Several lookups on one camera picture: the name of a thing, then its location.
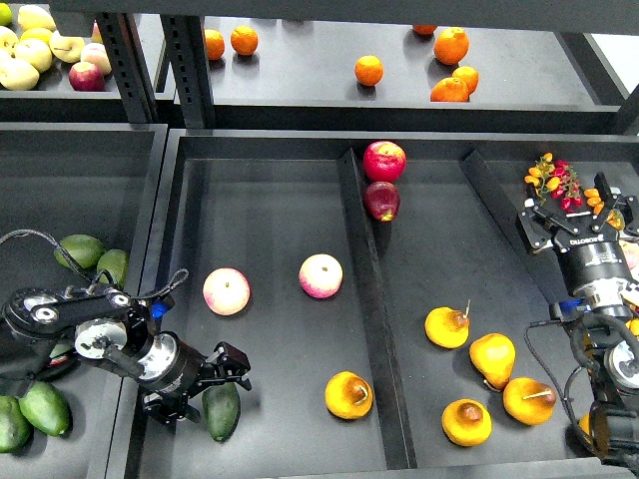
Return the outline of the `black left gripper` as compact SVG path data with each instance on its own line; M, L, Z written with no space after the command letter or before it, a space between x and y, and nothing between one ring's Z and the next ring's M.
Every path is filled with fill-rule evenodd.
M201 421L200 411L190 404L193 395L188 391L197 382L200 369L204 385L234 382L247 391L252 389L247 355L225 341L219 342L207 359L176 333L161 332L138 363L143 372L136 381L151 391L142 394L143 411L162 424Z

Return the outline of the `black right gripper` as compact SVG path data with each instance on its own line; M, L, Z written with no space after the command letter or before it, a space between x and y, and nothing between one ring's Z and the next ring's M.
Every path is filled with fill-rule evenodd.
M554 214L538 200L528 198L516 225L526 250L539 253L554 248L570 296L581 299L594 313L631 317L622 291L631 272L619 234L638 234L638 198L610 186L603 172L594 177L592 232L581 231L565 216ZM608 225L612 229L604 230Z

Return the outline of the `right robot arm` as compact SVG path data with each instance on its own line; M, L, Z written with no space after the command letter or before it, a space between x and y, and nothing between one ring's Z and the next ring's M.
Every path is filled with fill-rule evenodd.
M638 338L627 323L637 313L624 292L633 278L622 249L638 238L638 202L594 178L603 203L597 213L557 213L528 197L517 218L531 253L556 254L570 300L550 305L572 355L586 370L593 394L589 428L574 428L584 446L606 465L638 471Z

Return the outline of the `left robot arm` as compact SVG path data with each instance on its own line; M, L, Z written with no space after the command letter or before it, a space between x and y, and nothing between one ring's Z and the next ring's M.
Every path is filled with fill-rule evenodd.
M190 400L213 386L235 383L251 390L247 356L220 342L206 356L172 331L158 331L156 319L172 307L171 293L188 278L177 270L162 288L130 295L97 277L84 287L27 287L1 307L1 392L24 396L52 369L51 353L63 341L74 357L135 380L143 410L170 424L199 411Z

